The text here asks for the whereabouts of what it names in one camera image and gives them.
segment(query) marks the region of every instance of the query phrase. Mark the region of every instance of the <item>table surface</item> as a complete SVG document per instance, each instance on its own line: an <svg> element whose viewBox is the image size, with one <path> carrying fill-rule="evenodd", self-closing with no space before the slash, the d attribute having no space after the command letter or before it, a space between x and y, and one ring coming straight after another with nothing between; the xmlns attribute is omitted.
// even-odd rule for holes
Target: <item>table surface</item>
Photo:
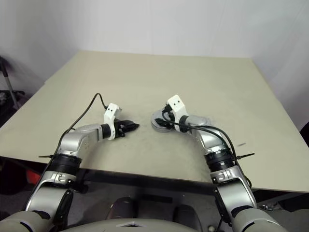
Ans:
<svg viewBox="0 0 309 232"><path fill-rule="evenodd" d="M254 188L309 192L309 149L248 58L81 51L0 129L0 156L47 163L38 156L54 152L97 92L140 127L99 143L83 168L210 182L193 138L151 127L152 113L178 94L189 114L227 132L237 155L256 153L239 161ZM97 99L77 126L103 124L103 114Z"/></svg>

